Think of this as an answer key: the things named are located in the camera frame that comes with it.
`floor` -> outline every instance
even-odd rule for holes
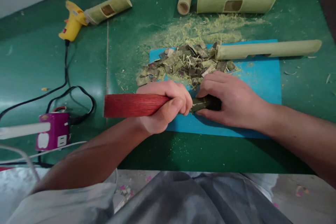
[[[47,169],[37,169],[43,177]],[[118,170],[114,211],[117,212],[138,193],[159,171]],[[109,180],[115,182],[113,173]],[[0,172],[0,224],[5,223],[35,183],[27,168]],[[336,190],[314,175],[280,174],[272,189],[272,202],[294,224],[336,223]]]

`white pipe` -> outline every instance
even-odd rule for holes
[[[0,140],[46,132],[49,130],[50,122],[3,127],[0,128]]]
[[[36,171],[36,169],[35,169],[35,167],[34,167],[32,161],[30,160],[30,158],[28,157],[28,155],[27,155],[24,151],[22,151],[22,150],[20,150],[20,149],[18,149],[18,148],[14,148],[14,147],[11,147],[11,146],[7,146],[7,145],[0,145],[0,148],[1,148],[1,149],[7,149],[7,150],[10,150],[10,151],[14,151],[14,152],[19,153],[19,154],[22,156],[22,158],[26,160],[27,165],[30,167],[30,169],[31,169],[32,172],[33,172],[34,177],[36,178],[36,181],[37,181],[37,182],[40,181],[40,177],[39,177],[39,175],[37,174],[37,171]]]

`white cable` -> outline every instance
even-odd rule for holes
[[[26,160],[27,165],[28,165],[28,166],[30,167],[30,169],[32,170],[33,175],[34,175],[34,177],[36,178],[37,182],[40,181],[40,177],[39,177],[39,175],[37,174],[37,171],[36,171],[36,169],[35,169],[35,167],[34,167],[32,161],[31,161],[30,158],[28,157],[27,153],[25,153],[23,150],[20,150],[20,149],[18,149],[18,148],[14,148],[14,147],[7,146],[7,145],[2,145],[2,144],[0,144],[0,148],[1,148],[1,149],[7,149],[7,150],[10,150],[10,151],[14,151],[14,152],[19,153],[19,154],[22,156],[22,158],[21,158],[20,160]]]
[[[117,183],[118,183],[118,168],[116,168],[115,169],[116,171],[115,171],[115,184],[117,185]]]
[[[72,145],[83,144],[83,143],[85,143],[85,142],[87,142],[87,141],[81,141],[81,142],[71,143],[71,144],[69,144],[69,145],[65,145],[65,146],[62,146],[62,147],[59,147],[59,148],[56,148],[56,149],[53,149],[53,150],[48,150],[48,151],[45,151],[45,152],[41,152],[41,153],[39,153],[39,154],[35,154],[35,155],[29,156],[29,157],[28,157],[28,155],[27,155],[25,152],[23,152],[22,150],[20,150],[20,149],[16,149],[16,148],[14,148],[14,149],[23,152],[28,158],[35,158],[35,157],[37,157],[37,156],[42,156],[42,155],[44,155],[44,154],[48,154],[48,153],[50,153],[50,152],[54,152],[54,151],[57,151],[57,150],[60,150],[60,149],[66,148],[66,147],[70,147],[70,146],[72,146]],[[25,159],[25,158],[18,158],[18,159],[12,159],[12,160],[0,161],[0,165],[1,165],[1,164],[5,164],[5,163],[12,163],[12,162],[17,162],[17,161],[22,161],[22,160],[24,160],[24,159]]]

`rectangular cutout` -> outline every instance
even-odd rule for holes
[[[104,13],[105,16],[109,17],[115,13],[110,5],[105,5],[101,8],[101,11]]]
[[[238,12],[242,7],[243,0],[230,0],[226,1],[224,11]]]

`hand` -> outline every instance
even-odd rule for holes
[[[196,112],[212,121],[239,128],[259,130],[267,123],[271,104],[261,99],[244,81],[219,71],[207,74],[196,97],[210,94],[222,101],[221,111]]]
[[[150,134],[159,134],[166,130],[178,113],[185,116],[189,113],[193,101],[189,92],[183,84],[174,81],[150,82],[138,88],[136,93],[150,93],[168,96],[172,100],[166,102],[154,115],[149,117],[138,117],[140,123]]]

